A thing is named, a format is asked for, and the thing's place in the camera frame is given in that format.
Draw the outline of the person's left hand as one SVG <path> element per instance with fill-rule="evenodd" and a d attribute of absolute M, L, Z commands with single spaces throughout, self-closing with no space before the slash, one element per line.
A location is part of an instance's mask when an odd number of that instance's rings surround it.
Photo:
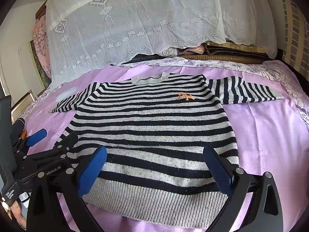
<path fill-rule="evenodd" d="M 15 219 L 17 220 L 17 223 L 24 229 L 26 230 L 27 227 L 27 221 L 24 218 L 24 216 L 21 213 L 21 207 L 18 204 L 17 201 L 14 202 L 14 204 L 12 204 L 11 208 L 10 208 L 11 213 L 13 214 L 13 216 L 15 217 Z"/>

